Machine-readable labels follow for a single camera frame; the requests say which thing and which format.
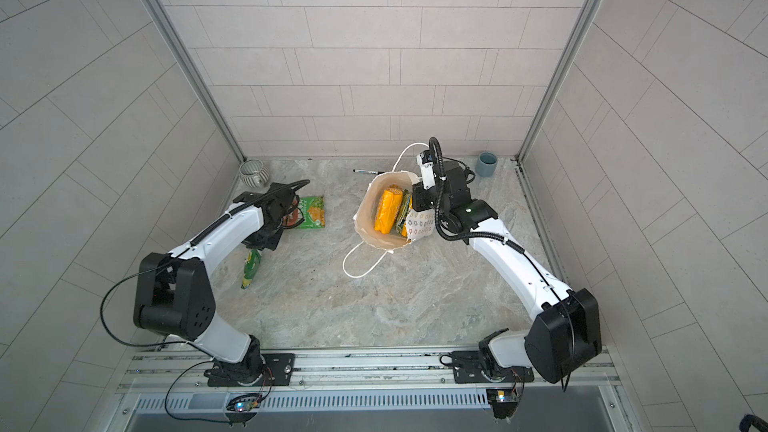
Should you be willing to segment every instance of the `black mounting plate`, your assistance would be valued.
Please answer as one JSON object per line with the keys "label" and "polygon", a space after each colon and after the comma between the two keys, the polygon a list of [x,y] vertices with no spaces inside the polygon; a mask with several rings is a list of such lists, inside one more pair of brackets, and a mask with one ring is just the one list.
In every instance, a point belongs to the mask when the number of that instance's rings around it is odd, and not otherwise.
{"label": "black mounting plate", "polygon": [[[496,384],[520,381],[512,372],[505,375],[504,379],[498,382],[486,379],[485,375],[480,371],[480,368],[475,367],[475,364],[480,364],[479,352],[477,350],[454,350],[451,352],[451,356],[459,359],[462,363],[460,368],[453,369],[453,379],[456,384]],[[523,379],[524,382],[533,382],[532,368],[513,367],[512,369],[517,372],[517,375]]]}
{"label": "black mounting plate", "polygon": [[[275,378],[273,385],[288,385],[296,356],[294,354],[262,354],[262,356],[266,366],[272,370],[272,375]],[[263,381],[264,375],[249,387],[261,387]],[[243,385],[238,384],[235,380],[211,377],[208,378],[208,387],[243,387]]]}

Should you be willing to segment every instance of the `blue cup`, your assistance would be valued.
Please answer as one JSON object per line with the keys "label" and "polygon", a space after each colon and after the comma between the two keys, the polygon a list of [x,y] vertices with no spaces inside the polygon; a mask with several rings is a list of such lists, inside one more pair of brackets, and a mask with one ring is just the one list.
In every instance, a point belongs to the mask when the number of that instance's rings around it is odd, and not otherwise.
{"label": "blue cup", "polygon": [[478,163],[475,166],[475,172],[480,177],[490,177],[496,170],[497,163],[498,158],[495,155],[491,154],[490,152],[483,152],[478,157]]}

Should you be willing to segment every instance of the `side wall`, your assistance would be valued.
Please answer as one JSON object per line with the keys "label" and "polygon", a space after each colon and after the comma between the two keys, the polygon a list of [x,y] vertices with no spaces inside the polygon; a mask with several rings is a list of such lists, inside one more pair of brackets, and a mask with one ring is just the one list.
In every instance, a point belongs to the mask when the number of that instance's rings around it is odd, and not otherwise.
{"label": "side wall", "polygon": [[647,429],[768,418],[767,14],[603,0],[524,160]]}
{"label": "side wall", "polygon": [[[101,297],[213,220],[237,162],[139,0],[0,0],[0,64],[0,429],[82,430],[124,352]],[[106,319],[153,341],[133,292]]]}
{"label": "side wall", "polygon": [[516,154],[584,0],[160,0],[249,156]]}

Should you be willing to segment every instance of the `robotic arm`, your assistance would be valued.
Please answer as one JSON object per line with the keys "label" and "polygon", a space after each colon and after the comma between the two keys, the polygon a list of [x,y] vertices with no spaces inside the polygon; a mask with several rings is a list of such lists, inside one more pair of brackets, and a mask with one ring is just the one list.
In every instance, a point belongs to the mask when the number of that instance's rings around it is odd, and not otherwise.
{"label": "robotic arm", "polygon": [[[417,211],[434,208],[438,234],[463,240],[504,277],[534,320],[531,330],[499,331],[480,342],[480,361],[490,378],[512,366],[533,366],[549,382],[561,380],[600,353],[598,305],[586,290],[573,292],[517,244],[498,214],[472,199],[466,171],[444,161],[439,142],[418,158],[422,182],[413,190]],[[260,343],[237,331],[216,313],[208,274],[237,244],[274,250],[283,233],[283,217],[297,207],[296,191],[308,180],[274,183],[264,194],[245,192],[225,214],[197,237],[168,254],[149,254],[140,264],[134,323],[173,334],[214,358],[209,378],[250,385],[264,371]]]}

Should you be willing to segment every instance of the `green packet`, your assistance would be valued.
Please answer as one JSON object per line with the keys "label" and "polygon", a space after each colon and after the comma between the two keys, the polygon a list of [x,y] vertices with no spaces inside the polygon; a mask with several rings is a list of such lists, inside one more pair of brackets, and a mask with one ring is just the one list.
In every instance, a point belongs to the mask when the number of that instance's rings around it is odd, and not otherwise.
{"label": "green packet", "polygon": [[323,196],[299,198],[299,208],[283,219],[283,226],[293,226],[302,216],[304,222],[295,228],[324,228],[326,226],[326,202]]}

